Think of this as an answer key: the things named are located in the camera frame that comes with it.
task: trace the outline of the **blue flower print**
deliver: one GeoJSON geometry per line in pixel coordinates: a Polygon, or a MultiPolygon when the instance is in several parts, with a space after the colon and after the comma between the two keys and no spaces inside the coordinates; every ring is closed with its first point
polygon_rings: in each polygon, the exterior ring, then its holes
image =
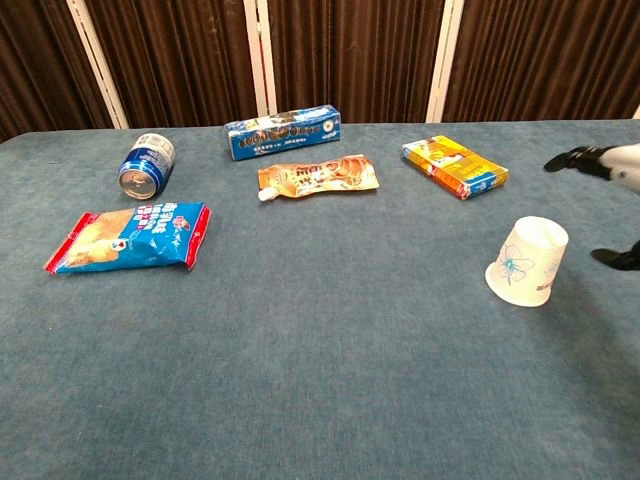
{"type": "Polygon", "coordinates": [[[502,267],[500,277],[506,278],[509,285],[511,281],[519,282],[527,277],[527,272],[536,266],[529,258],[522,258],[522,253],[515,245],[505,245],[504,259],[499,259],[502,267]]]}
{"type": "Polygon", "coordinates": [[[551,277],[551,276],[555,275],[555,273],[558,271],[558,267],[559,266],[560,266],[560,260],[554,260],[553,262],[551,262],[549,264],[549,266],[547,268],[545,268],[544,274],[547,277],[551,277]]]}

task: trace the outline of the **red bag edge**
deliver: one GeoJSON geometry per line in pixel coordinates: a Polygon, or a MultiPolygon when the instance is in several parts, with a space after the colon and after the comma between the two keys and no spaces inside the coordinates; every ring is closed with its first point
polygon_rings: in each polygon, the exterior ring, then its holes
{"type": "Polygon", "coordinates": [[[93,223],[96,220],[96,218],[98,218],[98,214],[95,214],[93,212],[84,212],[82,214],[80,219],[76,222],[75,227],[73,227],[73,230],[71,230],[69,235],[67,235],[67,238],[62,243],[62,245],[58,247],[58,249],[53,253],[53,255],[51,255],[49,260],[47,260],[47,263],[44,264],[44,269],[47,272],[49,272],[51,275],[56,274],[56,267],[60,263],[60,260],[62,260],[64,256],[67,254],[67,252],[71,248],[71,245],[73,245],[73,242],[76,241],[76,237],[78,236],[78,233],[80,233],[82,229],[84,229],[87,225],[89,225],[90,223],[93,223]]]}
{"type": "Polygon", "coordinates": [[[196,257],[198,256],[198,250],[204,237],[207,235],[207,227],[209,226],[209,220],[211,218],[211,209],[205,204],[202,204],[202,210],[198,215],[195,227],[193,228],[193,234],[189,240],[189,248],[187,250],[187,269],[191,270],[196,264],[196,257]]]}

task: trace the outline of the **snack bag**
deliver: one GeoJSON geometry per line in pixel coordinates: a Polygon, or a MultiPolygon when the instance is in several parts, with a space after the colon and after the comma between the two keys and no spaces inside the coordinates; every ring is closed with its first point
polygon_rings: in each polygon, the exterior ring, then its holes
{"type": "Polygon", "coordinates": [[[203,203],[86,212],[44,269],[56,274],[185,263],[191,270],[210,215],[203,203]]]}

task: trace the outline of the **can lid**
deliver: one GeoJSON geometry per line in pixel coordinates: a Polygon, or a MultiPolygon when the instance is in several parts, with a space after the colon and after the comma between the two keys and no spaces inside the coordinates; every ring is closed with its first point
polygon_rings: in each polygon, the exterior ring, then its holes
{"type": "Polygon", "coordinates": [[[119,182],[124,193],[138,200],[148,200],[156,194],[156,183],[147,172],[125,170],[119,182]]]}

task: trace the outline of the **white pole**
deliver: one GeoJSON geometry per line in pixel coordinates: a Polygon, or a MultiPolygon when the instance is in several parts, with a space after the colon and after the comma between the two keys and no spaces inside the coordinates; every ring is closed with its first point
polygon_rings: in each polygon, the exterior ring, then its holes
{"type": "Polygon", "coordinates": [[[111,78],[111,72],[109,71],[109,66],[102,52],[96,31],[93,28],[93,22],[87,10],[87,5],[84,3],[84,0],[67,0],[67,6],[71,11],[71,16],[78,29],[78,34],[82,40],[82,45],[84,46],[84,51],[87,54],[89,63],[91,64],[93,75],[96,78],[96,82],[98,82],[104,103],[107,105],[107,110],[109,110],[113,127],[129,128],[129,122],[122,109],[118,91],[111,78]]]}
{"type": "Polygon", "coordinates": [[[253,73],[253,88],[256,94],[256,107],[258,116],[269,115],[267,96],[264,85],[264,73],[262,70],[262,53],[260,51],[260,32],[257,15],[256,0],[244,0],[244,15],[247,22],[247,38],[249,40],[249,53],[251,55],[251,71],[253,73]]]}
{"type": "Polygon", "coordinates": [[[463,9],[464,0],[445,0],[436,61],[431,79],[426,123],[440,123],[442,121],[463,9]]]}
{"type": "Polygon", "coordinates": [[[269,115],[278,113],[276,99],[276,79],[273,73],[273,54],[271,51],[271,28],[269,26],[269,5],[267,0],[258,0],[258,21],[260,22],[260,40],[264,60],[264,77],[267,88],[269,115]]]}

